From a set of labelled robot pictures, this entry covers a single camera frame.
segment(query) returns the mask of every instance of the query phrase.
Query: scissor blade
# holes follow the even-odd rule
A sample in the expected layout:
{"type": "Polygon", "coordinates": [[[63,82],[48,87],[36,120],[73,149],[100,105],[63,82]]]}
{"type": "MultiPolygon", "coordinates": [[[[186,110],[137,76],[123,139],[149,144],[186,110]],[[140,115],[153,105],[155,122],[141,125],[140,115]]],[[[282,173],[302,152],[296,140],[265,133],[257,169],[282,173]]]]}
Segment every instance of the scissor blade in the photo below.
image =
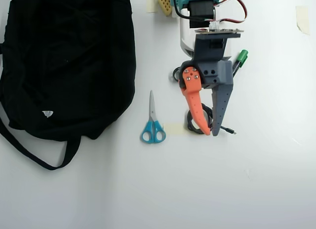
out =
{"type": "Polygon", "coordinates": [[[149,116],[153,121],[157,121],[156,110],[155,110],[155,101],[154,101],[154,92],[150,91],[150,106],[149,106],[149,116]]]}

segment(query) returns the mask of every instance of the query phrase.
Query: cable plug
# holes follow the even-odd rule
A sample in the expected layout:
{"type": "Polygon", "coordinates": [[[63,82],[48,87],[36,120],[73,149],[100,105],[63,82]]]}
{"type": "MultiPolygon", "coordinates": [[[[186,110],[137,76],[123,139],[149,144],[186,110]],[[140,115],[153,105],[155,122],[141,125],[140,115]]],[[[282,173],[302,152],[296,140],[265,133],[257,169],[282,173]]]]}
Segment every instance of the cable plug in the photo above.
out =
{"type": "Polygon", "coordinates": [[[230,128],[221,126],[221,129],[224,129],[227,133],[230,133],[230,134],[237,134],[233,129],[230,129],[230,128]]]}

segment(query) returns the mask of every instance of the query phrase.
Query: fabric bag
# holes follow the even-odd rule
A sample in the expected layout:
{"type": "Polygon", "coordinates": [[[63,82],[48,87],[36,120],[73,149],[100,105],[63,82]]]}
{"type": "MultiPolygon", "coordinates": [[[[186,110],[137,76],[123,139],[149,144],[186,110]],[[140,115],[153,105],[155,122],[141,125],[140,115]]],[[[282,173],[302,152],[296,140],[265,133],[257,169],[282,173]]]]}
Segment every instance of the fabric bag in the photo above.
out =
{"type": "Polygon", "coordinates": [[[82,136],[97,139],[131,104],[135,44],[130,0],[12,0],[0,101],[13,129],[67,141],[51,166],[26,150],[0,120],[0,134],[48,170],[70,163],[82,136]]]}

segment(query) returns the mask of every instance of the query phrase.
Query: black wire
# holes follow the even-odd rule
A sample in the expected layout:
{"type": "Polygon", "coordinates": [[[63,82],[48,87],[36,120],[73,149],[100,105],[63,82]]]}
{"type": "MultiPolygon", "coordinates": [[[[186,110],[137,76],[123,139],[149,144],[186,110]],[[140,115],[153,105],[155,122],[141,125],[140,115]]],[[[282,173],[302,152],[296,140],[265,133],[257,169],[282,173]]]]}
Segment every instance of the black wire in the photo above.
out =
{"type": "Polygon", "coordinates": [[[179,72],[179,70],[180,70],[180,67],[177,67],[177,68],[175,68],[174,69],[174,71],[173,71],[173,73],[172,73],[172,76],[173,76],[173,79],[175,80],[175,81],[179,81],[179,78],[177,78],[177,73],[179,72]]]}
{"type": "MultiPolygon", "coordinates": [[[[203,107],[203,110],[206,112],[207,114],[207,118],[208,118],[208,121],[207,121],[207,125],[209,128],[212,128],[212,123],[213,123],[213,111],[210,107],[206,106],[205,104],[202,103],[202,107],[203,107]]],[[[191,111],[188,112],[188,115],[187,115],[187,121],[188,121],[188,129],[192,132],[195,132],[197,134],[204,134],[202,132],[201,129],[196,129],[192,123],[192,120],[193,120],[193,117],[192,117],[192,114],[191,114],[191,111]]],[[[236,134],[236,132],[233,130],[233,129],[230,129],[230,128],[226,128],[224,126],[221,126],[221,129],[225,130],[226,132],[230,133],[230,134],[236,134]]]]}
{"type": "Polygon", "coordinates": [[[191,21],[195,21],[195,22],[204,22],[206,19],[206,18],[200,18],[200,17],[185,16],[179,12],[178,6],[177,6],[177,0],[173,0],[173,4],[174,4],[174,9],[176,10],[176,13],[181,18],[190,19],[191,21]]]}

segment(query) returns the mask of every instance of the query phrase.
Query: backpack strap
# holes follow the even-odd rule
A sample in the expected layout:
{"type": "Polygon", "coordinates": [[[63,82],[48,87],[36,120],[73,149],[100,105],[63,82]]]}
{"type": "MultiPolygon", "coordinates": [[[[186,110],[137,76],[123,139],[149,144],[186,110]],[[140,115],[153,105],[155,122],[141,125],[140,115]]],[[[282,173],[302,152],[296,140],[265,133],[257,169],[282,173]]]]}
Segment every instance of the backpack strap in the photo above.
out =
{"type": "Polygon", "coordinates": [[[34,162],[36,162],[40,166],[42,166],[50,171],[57,170],[59,168],[63,168],[65,166],[67,166],[71,162],[71,160],[74,158],[74,156],[76,155],[76,153],[79,149],[79,146],[80,146],[80,142],[81,142],[81,137],[73,138],[73,139],[69,140],[67,142],[66,153],[65,153],[63,163],[60,166],[55,167],[55,166],[51,166],[51,165],[47,164],[43,160],[39,159],[37,156],[30,153],[28,150],[26,150],[17,141],[17,139],[9,132],[9,130],[5,127],[1,118],[0,118],[0,134],[2,136],[4,136],[24,156],[27,156],[28,158],[30,158],[31,160],[33,160],[34,162]]]}

